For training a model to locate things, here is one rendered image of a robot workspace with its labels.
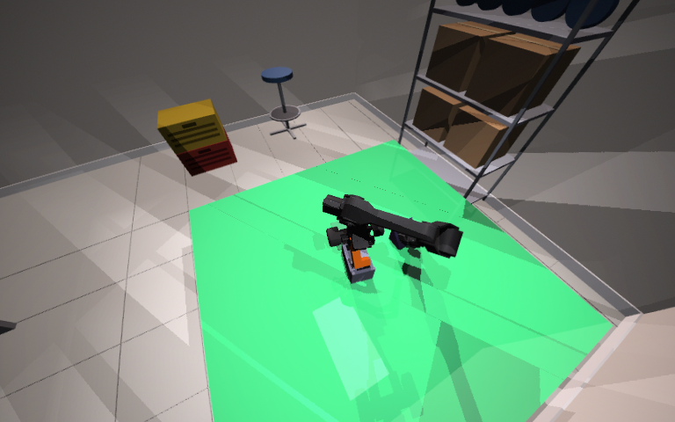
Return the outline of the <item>orange l-shaped part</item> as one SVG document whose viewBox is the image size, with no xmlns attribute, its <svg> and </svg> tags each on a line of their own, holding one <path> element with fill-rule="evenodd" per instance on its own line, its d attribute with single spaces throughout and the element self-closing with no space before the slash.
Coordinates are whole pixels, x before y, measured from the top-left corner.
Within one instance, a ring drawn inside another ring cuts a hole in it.
<svg viewBox="0 0 675 422">
<path fill-rule="evenodd" d="M 350 246 L 350 251 L 351 251 L 351 255 L 352 255 L 352 265 L 355 269 L 371 265 L 370 258 L 369 257 L 362 258 L 361 255 L 360 255 L 360 250 L 355 251 L 352 248 L 352 244 Z"/>
</svg>

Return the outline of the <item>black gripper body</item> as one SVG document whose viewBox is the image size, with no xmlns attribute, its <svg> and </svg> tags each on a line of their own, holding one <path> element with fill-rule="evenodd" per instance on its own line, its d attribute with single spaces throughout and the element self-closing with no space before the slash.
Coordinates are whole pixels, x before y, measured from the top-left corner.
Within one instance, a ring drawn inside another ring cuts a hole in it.
<svg viewBox="0 0 675 422">
<path fill-rule="evenodd" d="M 375 237 L 383 236 L 384 232 L 385 232 L 384 228 L 373 225 L 373 224 L 370 224 L 370 226 L 368 226 L 368 225 L 362 226 L 361 225 L 361 226 L 358 226 L 358 227 L 356 227 L 356 226 L 351 226 L 351 227 L 346 226 L 346 227 L 347 227 L 347 229 L 343 229 L 343 231 L 341 231 L 341 232 L 338 231 L 338 226 L 326 229 L 326 234 L 327 234 L 327 237 L 328 237 L 330 247 L 338 246 L 343 242 L 348 242 L 349 239 L 350 239 L 349 231 L 358 232 L 358 231 L 361 231 L 361 230 L 367 228 L 367 231 L 368 231 L 367 233 L 370 233 L 371 230 L 372 230 Z M 341 241 L 341 239 L 342 239 L 342 241 Z"/>
</svg>

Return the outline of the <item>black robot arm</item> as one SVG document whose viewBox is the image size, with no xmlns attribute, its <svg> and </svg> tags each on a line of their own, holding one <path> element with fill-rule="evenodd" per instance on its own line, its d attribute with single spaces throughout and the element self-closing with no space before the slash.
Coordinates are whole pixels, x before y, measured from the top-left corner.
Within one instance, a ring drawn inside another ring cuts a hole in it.
<svg viewBox="0 0 675 422">
<path fill-rule="evenodd" d="M 339 223 L 346 226 L 366 226 L 373 224 L 398 233 L 401 243 L 416 249 L 424 248 L 435 255 L 451 258 L 456 256 L 463 232 L 459 227 L 448 222 L 418 222 L 400 215 L 374 208 L 364 198 L 345 194 L 339 198 L 328 194 L 323 199 L 323 212 L 335 215 Z M 367 228 L 361 231 L 349 231 L 352 239 L 352 248 L 355 251 L 372 248 L 374 236 L 367 233 Z"/>
</svg>

